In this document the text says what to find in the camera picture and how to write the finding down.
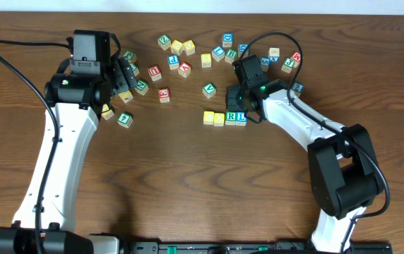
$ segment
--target white background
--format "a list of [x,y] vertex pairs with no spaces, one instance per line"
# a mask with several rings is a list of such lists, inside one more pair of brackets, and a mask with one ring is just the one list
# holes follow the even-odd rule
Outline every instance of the white background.
[[404,15],[404,0],[0,0],[0,11]]

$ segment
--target cable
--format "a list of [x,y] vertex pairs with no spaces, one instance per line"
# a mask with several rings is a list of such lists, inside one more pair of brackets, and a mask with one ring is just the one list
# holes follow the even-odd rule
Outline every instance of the cable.
[[348,236],[350,235],[350,233],[352,231],[353,225],[356,224],[357,220],[360,219],[360,218],[374,217],[374,216],[378,216],[380,214],[383,214],[387,210],[388,206],[391,203],[391,192],[390,192],[390,190],[388,188],[387,180],[384,177],[384,174],[383,174],[382,170],[380,170],[380,168],[378,167],[378,164],[368,155],[368,153],[359,144],[357,144],[355,141],[348,138],[345,134],[341,133],[340,131],[337,131],[336,129],[330,127],[329,125],[326,125],[325,121],[321,121],[321,120],[317,119],[315,116],[312,116],[309,112],[303,110],[303,108],[301,108],[298,104],[295,103],[295,99],[291,98],[290,91],[293,88],[293,85],[295,84],[296,78],[297,78],[297,76],[299,74],[299,71],[301,70],[302,62],[304,60],[301,45],[299,45],[299,42],[295,38],[293,38],[291,35],[285,34],[283,32],[270,32],[270,33],[261,35],[261,36],[257,37],[256,39],[252,40],[247,45],[246,49],[243,51],[243,54],[240,56],[240,59],[243,58],[244,54],[247,52],[247,50],[251,47],[251,45],[253,43],[255,43],[256,41],[258,41],[258,40],[260,40],[260,39],[262,39],[264,37],[271,36],[271,35],[282,35],[282,36],[292,40],[296,44],[296,47],[298,48],[299,53],[301,54],[301,62],[299,63],[298,69],[297,69],[295,75],[293,76],[292,80],[290,81],[290,84],[289,84],[288,89],[287,89],[287,98],[289,100],[289,103],[292,106],[294,106],[298,111],[303,113],[303,115],[307,116],[309,119],[311,119],[312,121],[314,121],[315,123],[320,125],[320,127],[326,128],[329,131],[335,133],[340,138],[342,138],[345,142],[348,142],[348,144],[350,146],[352,146],[358,152],[360,152],[362,155],[364,155],[370,161],[372,166],[375,168],[376,173],[379,175],[379,178],[382,180],[383,185],[384,185],[384,193],[386,194],[386,201],[384,202],[383,207],[380,210],[377,210],[375,212],[370,212],[370,213],[367,213],[367,214],[359,214],[359,215],[355,215],[355,216],[353,216],[351,218],[351,222],[350,222],[350,225],[348,226],[345,238],[343,239],[343,241],[341,243],[342,250],[340,250],[340,252],[343,252],[344,251],[343,249],[345,247],[345,243],[346,243],[346,241],[348,239]]
[[[66,48],[69,47],[68,45],[54,43],[54,42],[13,42],[13,41],[8,41],[8,40],[0,40],[0,43],[23,45],[23,46],[60,46],[60,47],[66,47]],[[52,109],[48,106],[47,102],[45,101],[45,98],[40,93],[40,91],[20,71],[18,71],[15,67],[13,67],[2,56],[0,56],[0,62],[2,64],[4,64],[9,70],[13,71],[21,80],[25,81],[25,83],[31,88],[31,90],[34,91],[34,93],[39,97],[40,101],[43,103],[43,105],[47,109],[48,114],[50,115],[52,122],[53,122],[54,138],[53,138],[52,149],[50,150],[47,165],[45,166],[45,170],[44,170],[44,175],[42,177],[42,181],[40,182],[39,192],[37,194],[37,203],[36,203],[36,208],[35,208],[35,241],[37,244],[37,253],[43,254],[43,253],[45,253],[45,250],[44,250],[43,243],[40,240],[40,214],[42,212],[42,198],[44,195],[45,185],[47,183],[49,170],[50,170],[52,162],[53,162],[54,153],[56,152],[56,148],[57,148],[57,145],[59,142],[59,125],[58,125],[56,116],[54,115]]]

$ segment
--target wooden table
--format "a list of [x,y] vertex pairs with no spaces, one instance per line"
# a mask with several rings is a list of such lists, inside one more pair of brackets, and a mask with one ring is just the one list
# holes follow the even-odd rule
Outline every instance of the wooden table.
[[[116,119],[101,120],[88,148],[76,203],[76,233],[102,231],[161,241],[275,241],[309,238],[319,206],[311,193],[307,154],[271,123],[245,127],[202,124],[203,111],[225,111],[225,90],[237,82],[223,60],[202,69],[200,54],[234,33],[234,47],[265,32],[295,36],[305,58],[301,98],[330,119],[360,123],[372,137],[392,191],[387,213],[361,219],[356,241],[390,241],[404,253],[404,17],[199,15],[144,13],[0,13],[0,38],[65,42],[75,29],[105,30],[123,50],[137,52],[145,96],[124,104],[113,100],[116,116],[134,116],[130,129]],[[193,40],[196,54],[181,77],[167,64],[157,38]],[[281,58],[295,46],[269,37],[253,46],[264,56],[280,47]],[[56,47],[0,45],[0,54],[42,89],[69,53]],[[271,78],[289,80],[272,65]],[[147,68],[158,64],[162,80]],[[213,82],[211,99],[202,87]],[[158,100],[168,87],[169,104]],[[0,226],[8,226],[31,180],[44,129],[44,107],[0,63]],[[379,209],[380,195],[369,212]]]

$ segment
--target cube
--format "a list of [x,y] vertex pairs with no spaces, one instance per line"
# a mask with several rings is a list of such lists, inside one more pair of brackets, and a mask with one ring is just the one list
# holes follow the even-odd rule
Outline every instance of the cube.
[[167,57],[167,62],[169,63],[169,68],[171,70],[174,70],[176,68],[179,68],[180,62],[179,62],[179,56],[177,55],[170,55]]
[[292,68],[285,65],[282,65],[282,68],[280,70],[286,73],[292,72]]
[[235,121],[235,125],[237,126],[245,126],[247,122],[247,118],[244,112],[237,112],[237,119]]
[[216,94],[216,87],[212,83],[208,83],[203,87],[202,93],[207,97],[207,99],[210,99]]
[[224,113],[215,113],[214,126],[224,126]]
[[138,92],[138,94],[145,95],[148,91],[148,84],[146,81],[140,80],[134,89]]
[[187,62],[183,62],[179,67],[179,74],[186,78],[191,73],[191,66]]
[[[238,54],[243,54],[243,51],[247,48],[247,44],[240,44],[238,45]],[[247,56],[249,54],[249,49],[247,49],[246,53],[244,53],[244,56]]]
[[221,61],[221,59],[224,58],[225,56],[225,51],[221,46],[217,46],[216,48],[213,49],[211,52],[211,56],[216,60],[216,61]]
[[270,50],[268,50],[268,57],[270,56],[280,56],[280,49],[279,48],[270,48]]
[[139,68],[136,66],[136,64],[130,63],[130,67],[135,77],[139,75]]
[[232,47],[233,44],[233,34],[225,33],[222,35],[222,47]]
[[225,112],[225,125],[237,125],[237,113],[227,111]]
[[279,62],[279,56],[270,56],[269,57],[269,59],[270,59],[270,62],[273,62],[273,63],[277,63],[277,62]]
[[171,95],[169,94],[169,89],[168,88],[159,89],[158,92],[160,94],[160,102],[161,103],[171,101]]
[[105,120],[110,119],[114,116],[114,112],[109,108],[108,104],[103,104],[102,108],[102,116]]
[[260,66],[263,71],[268,71],[268,67],[270,66],[270,59],[268,57],[260,58]]
[[117,123],[125,128],[130,128],[131,123],[133,123],[133,118],[129,114],[122,113],[119,119],[117,119]]
[[297,68],[301,62],[301,54],[299,52],[293,53],[292,60],[295,61],[293,68]]
[[196,53],[196,45],[194,45],[194,42],[192,40],[185,41],[183,43],[183,48],[184,48],[187,56],[189,56],[190,54]]
[[129,61],[130,64],[136,62],[136,54],[134,52],[127,50],[124,57]]
[[202,68],[211,67],[211,55],[210,54],[201,54],[202,60]]
[[127,103],[133,99],[133,95],[130,91],[119,93],[119,97],[122,99],[124,103]]
[[148,75],[152,78],[152,81],[161,79],[161,71],[158,66],[152,66],[147,69]]
[[292,90],[295,91],[296,96],[299,97],[302,94],[302,91],[304,91],[304,85],[295,82],[295,84],[293,84]]
[[174,40],[171,44],[171,52],[179,56],[183,52],[183,43],[178,40]]
[[203,124],[213,125],[215,121],[215,112],[204,111],[203,112]]
[[162,50],[169,49],[171,47],[171,38],[167,35],[161,35],[158,38],[158,45],[162,48]]
[[225,55],[225,61],[231,64],[231,63],[233,63],[233,61],[235,61],[237,56],[238,56],[238,51],[229,49],[229,51],[227,51],[227,53]]
[[284,65],[293,68],[293,66],[295,65],[295,60],[286,58]]

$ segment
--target blue block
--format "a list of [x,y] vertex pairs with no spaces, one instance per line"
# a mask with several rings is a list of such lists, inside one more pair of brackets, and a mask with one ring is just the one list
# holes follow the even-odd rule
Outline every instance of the blue block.
[[178,64],[179,57],[177,55],[171,55],[167,57],[167,61],[169,62],[169,64]]
[[240,44],[238,45],[238,53],[243,53],[243,51],[247,48],[247,44]]
[[233,34],[232,33],[225,33],[222,35],[223,42],[233,42]]
[[237,121],[244,122],[244,123],[247,122],[247,118],[244,115],[244,112],[237,112]]
[[224,54],[225,51],[221,46],[217,46],[216,48],[213,49],[213,53],[215,53],[216,56],[220,56]]
[[262,66],[270,66],[270,59],[268,57],[261,57],[260,58],[260,65]]
[[270,61],[279,62],[279,56],[270,56]]
[[304,85],[298,82],[295,82],[295,84],[293,85],[292,88],[293,91],[298,92],[298,93],[302,93],[302,91],[304,90]]

